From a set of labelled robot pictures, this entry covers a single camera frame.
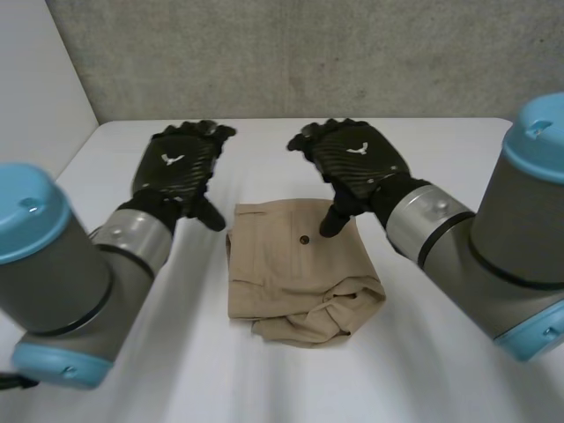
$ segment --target folded pants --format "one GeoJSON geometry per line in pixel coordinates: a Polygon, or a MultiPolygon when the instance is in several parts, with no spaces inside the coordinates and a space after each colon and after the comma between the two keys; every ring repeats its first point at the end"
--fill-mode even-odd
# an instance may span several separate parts
{"type": "Polygon", "coordinates": [[[350,337],[385,301],[354,219],[319,235],[331,201],[238,204],[227,236],[228,314],[266,339],[312,347],[350,337]]]}

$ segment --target cable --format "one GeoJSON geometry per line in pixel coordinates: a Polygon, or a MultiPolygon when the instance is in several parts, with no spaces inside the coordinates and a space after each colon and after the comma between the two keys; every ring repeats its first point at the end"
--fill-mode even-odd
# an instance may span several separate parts
{"type": "Polygon", "coordinates": [[[39,382],[27,379],[22,375],[16,375],[14,373],[0,373],[0,390],[13,390],[15,388],[27,390],[28,388],[33,388],[37,385],[39,385],[39,382]]]}

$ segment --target black robotic glove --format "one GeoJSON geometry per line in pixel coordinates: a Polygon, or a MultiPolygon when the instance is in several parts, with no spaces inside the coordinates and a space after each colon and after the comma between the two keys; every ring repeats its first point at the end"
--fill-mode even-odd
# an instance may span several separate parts
{"type": "Polygon", "coordinates": [[[223,144],[235,133],[228,126],[200,121],[168,126],[153,135],[133,179],[134,199],[139,193],[159,193],[178,205],[181,216],[221,231],[226,222],[204,193],[223,144]]]}
{"type": "Polygon", "coordinates": [[[405,160],[367,122],[311,123],[287,148],[303,152],[335,190],[334,203],[319,229],[325,237],[337,235],[351,216],[363,212],[374,212],[385,227],[399,200],[428,184],[411,178],[405,160]]]}

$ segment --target carbon fiber hand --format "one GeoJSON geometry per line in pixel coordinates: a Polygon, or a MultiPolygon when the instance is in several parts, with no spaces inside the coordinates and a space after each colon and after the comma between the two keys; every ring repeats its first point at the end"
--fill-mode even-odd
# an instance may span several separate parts
{"type": "Polygon", "coordinates": [[[371,198],[384,179],[410,174],[397,150],[367,122],[311,123],[287,148],[303,152],[335,190],[334,204],[320,227],[326,237],[337,235],[351,216],[373,211],[371,198]]]}
{"type": "Polygon", "coordinates": [[[177,202],[182,215],[197,218],[214,231],[225,220],[205,198],[223,144],[236,131],[213,121],[184,122],[155,134],[145,150],[133,179],[133,194],[148,189],[177,202]]]}

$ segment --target white wall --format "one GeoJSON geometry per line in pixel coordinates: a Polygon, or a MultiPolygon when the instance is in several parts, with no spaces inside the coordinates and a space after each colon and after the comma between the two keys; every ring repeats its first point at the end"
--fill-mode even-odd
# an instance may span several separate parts
{"type": "Polygon", "coordinates": [[[98,126],[43,0],[0,1],[0,162],[58,176],[98,126]]]}

